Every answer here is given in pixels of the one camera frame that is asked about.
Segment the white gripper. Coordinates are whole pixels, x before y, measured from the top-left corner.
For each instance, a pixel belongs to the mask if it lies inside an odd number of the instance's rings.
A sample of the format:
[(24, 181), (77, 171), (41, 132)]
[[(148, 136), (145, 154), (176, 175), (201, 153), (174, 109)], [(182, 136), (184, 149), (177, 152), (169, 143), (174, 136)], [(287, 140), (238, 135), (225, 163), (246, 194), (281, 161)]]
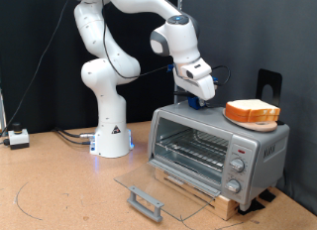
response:
[(199, 58), (190, 63), (176, 64), (173, 77), (177, 86), (203, 100), (209, 100), (215, 95), (211, 72), (211, 66)]

